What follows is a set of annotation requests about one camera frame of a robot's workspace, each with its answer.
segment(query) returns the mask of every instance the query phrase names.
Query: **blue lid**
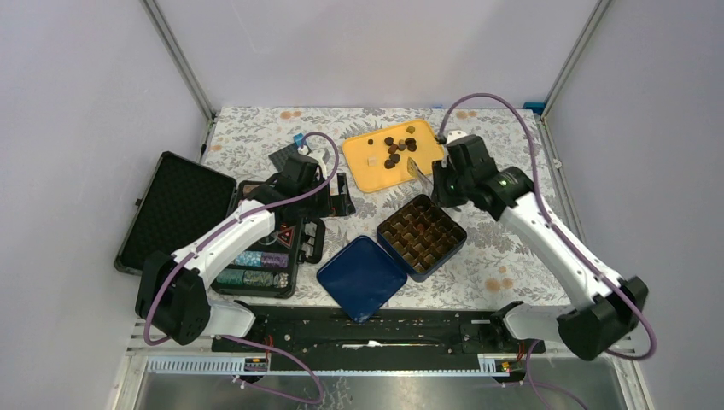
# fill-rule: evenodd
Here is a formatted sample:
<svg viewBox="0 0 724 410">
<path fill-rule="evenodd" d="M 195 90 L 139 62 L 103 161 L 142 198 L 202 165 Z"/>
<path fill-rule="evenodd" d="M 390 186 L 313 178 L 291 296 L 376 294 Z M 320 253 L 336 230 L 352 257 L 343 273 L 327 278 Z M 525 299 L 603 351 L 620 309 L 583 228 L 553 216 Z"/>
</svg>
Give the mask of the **blue lid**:
<svg viewBox="0 0 724 410">
<path fill-rule="evenodd" d="M 317 271 L 340 308 L 364 323 L 407 281 L 407 273 L 370 237 L 356 237 Z"/>
</svg>

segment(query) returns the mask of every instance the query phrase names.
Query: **leaf pattern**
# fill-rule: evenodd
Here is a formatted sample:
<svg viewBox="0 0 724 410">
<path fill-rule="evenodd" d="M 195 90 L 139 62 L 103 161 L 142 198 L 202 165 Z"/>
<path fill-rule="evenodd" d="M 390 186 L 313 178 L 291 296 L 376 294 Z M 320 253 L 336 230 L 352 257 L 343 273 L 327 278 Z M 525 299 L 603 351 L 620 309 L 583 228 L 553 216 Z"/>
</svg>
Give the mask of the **leaf pattern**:
<svg viewBox="0 0 724 410">
<path fill-rule="evenodd" d="M 485 139 L 490 155 L 501 168 L 516 166 L 531 174 L 528 142 L 515 117 L 502 109 L 464 109 L 453 113 L 447 130 L 460 129 Z M 321 131 L 337 145 L 344 139 L 387 126 L 422 118 L 436 129 L 442 109 L 402 108 L 256 108 L 226 107 L 221 110 L 209 142 L 205 165 L 237 180 L 266 179 L 274 172 L 267 156 L 291 143 L 299 132 Z M 532 131 L 537 130 L 534 116 L 520 111 Z M 326 142 L 310 138 L 313 148 Z M 540 174 L 540 188 L 552 210 L 561 214 L 562 206 L 552 187 L 551 174 L 539 141 L 534 142 Z M 243 297 L 258 304 L 335 306 L 334 300 L 319 285 L 317 270 L 359 235 L 375 238 L 377 226 L 404 203 L 422 191 L 411 181 L 365 194 L 357 189 L 344 157 L 340 171 L 349 177 L 349 193 L 357 213 L 345 218 L 327 218 L 324 258 L 318 265 L 300 265 L 295 294 L 289 299 Z M 460 224 L 468 233 L 463 248 L 425 282 L 408 280 L 389 300 L 390 308 L 497 309 L 521 300 L 538 304 L 568 302 L 558 281 L 543 266 L 528 246 L 488 215 L 471 204 L 462 208 Z M 211 292 L 214 299 L 235 299 Z"/>
</svg>

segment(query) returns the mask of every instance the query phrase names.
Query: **white wall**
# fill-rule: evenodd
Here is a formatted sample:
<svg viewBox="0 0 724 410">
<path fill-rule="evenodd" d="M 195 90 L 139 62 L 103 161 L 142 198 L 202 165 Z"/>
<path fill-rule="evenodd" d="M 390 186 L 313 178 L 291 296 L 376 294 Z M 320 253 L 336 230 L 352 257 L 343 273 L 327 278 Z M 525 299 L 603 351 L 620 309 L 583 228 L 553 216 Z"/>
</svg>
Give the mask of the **white wall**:
<svg viewBox="0 0 724 410">
<path fill-rule="evenodd" d="M 595 3 L 159 1 L 216 108 L 541 102 Z"/>
<path fill-rule="evenodd" d="M 724 3 L 614 2 L 549 118 L 593 250 L 651 295 L 657 410 L 724 408 Z"/>
<path fill-rule="evenodd" d="M 0 401 L 97 410 L 135 319 L 132 204 L 203 119 L 139 1 L 2 2 L 0 56 Z"/>
</svg>

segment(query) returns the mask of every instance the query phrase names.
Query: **yellow tray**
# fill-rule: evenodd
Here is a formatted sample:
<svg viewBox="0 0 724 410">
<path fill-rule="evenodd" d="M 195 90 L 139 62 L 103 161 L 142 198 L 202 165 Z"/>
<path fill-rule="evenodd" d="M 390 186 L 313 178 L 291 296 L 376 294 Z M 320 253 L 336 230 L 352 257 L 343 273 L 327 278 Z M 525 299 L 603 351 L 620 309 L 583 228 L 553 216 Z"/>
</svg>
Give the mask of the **yellow tray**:
<svg viewBox="0 0 724 410">
<path fill-rule="evenodd" d="M 415 127 L 413 134 L 407 132 L 408 126 Z M 401 139 L 415 138 L 417 150 L 397 151 L 400 154 L 400 162 L 394 168 L 386 169 L 384 162 L 389 158 L 389 147 L 384 143 L 384 139 L 387 137 L 392 137 L 396 144 Z M 373 141 L 372 145 L 368 143 L 370 139 Z M 407 158 L 415 160 L 420 166 L 420 171 L 430 175 L 432 162 L 441 160 L 445 154 L 435 140 L 435 132 L 426 120 L 407 121 L 349 138 L 342 143 L 342 152 L 347 158 L 354 182 L 362 192 L 374 192 L 412 180 L 413 177 L 407 172 Z M 375 166 L 370 166 L 367 161 L 372 156 L 377 158 Z"/>
</svg>

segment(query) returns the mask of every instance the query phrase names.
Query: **gray floor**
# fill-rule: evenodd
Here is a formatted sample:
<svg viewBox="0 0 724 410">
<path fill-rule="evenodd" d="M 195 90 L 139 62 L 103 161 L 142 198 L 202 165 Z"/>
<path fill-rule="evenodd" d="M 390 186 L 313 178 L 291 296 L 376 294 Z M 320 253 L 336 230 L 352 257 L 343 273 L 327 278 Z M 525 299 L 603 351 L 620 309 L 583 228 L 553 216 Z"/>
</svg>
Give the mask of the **gray floor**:
<svg viewBox="0 0 724 410">
<path fill-rule="evenodd" d="M 625 408 L 616 375 L 608 362 L 538 359 L 531 372 L 537 381 L 555 384 L 578 395 L 591 410 Z M 462 377 L 324 377 L 327 390 L 320 406 L 298 404 L 251 389 L 239 389 L 228 376 L 148 374 L 138 410 L 226 410 L 318 408 L 335 410 L 543 409 L 529 387 L 501 389 L 491 378 Z M 292 395 L 314 397 L 308 377 L 272 377 L 258 382 Z M 554 409 L 579 409 L 559 393 L 544 391 Z"/>
</svg>

